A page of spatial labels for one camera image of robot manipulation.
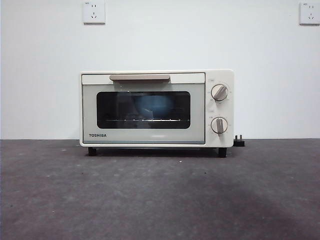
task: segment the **toshiba logo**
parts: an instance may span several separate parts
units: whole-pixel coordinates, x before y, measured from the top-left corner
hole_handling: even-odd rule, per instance
[[[99,134],[99,133],[89,133],[89,137],[91,138],[106,138],[107,134]]]

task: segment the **oven foot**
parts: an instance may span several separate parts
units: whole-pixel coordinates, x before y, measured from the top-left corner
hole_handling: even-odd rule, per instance
[[[89,156],[96,156],[97,155],[97,149],[93,147],[88,147],[88,154]]]
[[[219,147],[218,155],[219,155],[219,158],[225,158],[227,156],[227,148],[226,147]]]

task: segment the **control panel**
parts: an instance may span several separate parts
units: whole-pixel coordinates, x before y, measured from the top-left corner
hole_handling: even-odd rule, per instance
[[[206,72],[205,88],[205,144],[231,147],[234,135],[233,71],[222,69]]]

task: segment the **dark carpet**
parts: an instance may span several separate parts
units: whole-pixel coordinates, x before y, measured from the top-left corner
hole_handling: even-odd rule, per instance
[[[319,240],[320,139],[215,150],[1,141],[3,240]]]

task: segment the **oven door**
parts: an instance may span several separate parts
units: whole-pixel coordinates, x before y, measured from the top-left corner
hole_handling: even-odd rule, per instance
[[[204,73],[132,76],[82,75],[84,144],[205,143]]]

